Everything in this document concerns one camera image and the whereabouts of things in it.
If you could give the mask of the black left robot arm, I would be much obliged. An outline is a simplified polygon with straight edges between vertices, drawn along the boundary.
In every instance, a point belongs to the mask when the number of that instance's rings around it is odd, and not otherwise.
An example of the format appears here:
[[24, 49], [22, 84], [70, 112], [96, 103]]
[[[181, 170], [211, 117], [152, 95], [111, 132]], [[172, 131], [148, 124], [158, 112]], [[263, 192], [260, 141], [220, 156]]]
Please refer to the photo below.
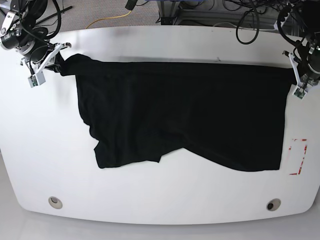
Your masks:
[[[283, 39], [293, 46], [293, 51], [284, 51], [292, 65], [296, 88], [294, 95], [303, 98], [312, 88], [320, 86], [320, 2], [318, 0], [249, 0], [248, 3], [239, 2], [240, 6], [248, 7], [236, 26], [240, 28], [247, 14], [253, 12], [256, 18], [256, 34], [249, 42], [240, 42], [248, 45], [254, 42], [260, 31], [260, 14], [258, 8], [272, 7], [280, 4], [278, 16], [273, 25]], [[301, 40], [288, 37], [283, 26], [288, 18], [292, 18], [295, 25], [301, 30]]]

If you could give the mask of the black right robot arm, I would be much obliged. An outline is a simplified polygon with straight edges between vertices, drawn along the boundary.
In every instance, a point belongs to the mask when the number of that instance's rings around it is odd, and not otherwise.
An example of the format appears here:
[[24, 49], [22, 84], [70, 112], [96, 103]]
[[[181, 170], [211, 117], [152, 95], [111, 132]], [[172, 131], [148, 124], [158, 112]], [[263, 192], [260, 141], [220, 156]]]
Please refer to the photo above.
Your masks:
[[12, 0], [10, 10], [6, 13], [0, 26], [0, 46], [4, 50], [16, 50], [22, 55], [20, 65], [26, 65], [31, 75], [36, 73], [46, 60], [46, 70], [60, 73], [63, 70], [64, 59], [57, 49], [57, 43], [51, 43], [62, 26], [62, 14], [66, 11], [61, 9], [56, 0], [52, 1], [55, 13], [46, 17], [49, 20], [56, 17], [53, 23], [55, 29], [50, 31], [47, 25], [42, 25], [44, 20], [39, 20], [48, 7], [47, 0]]

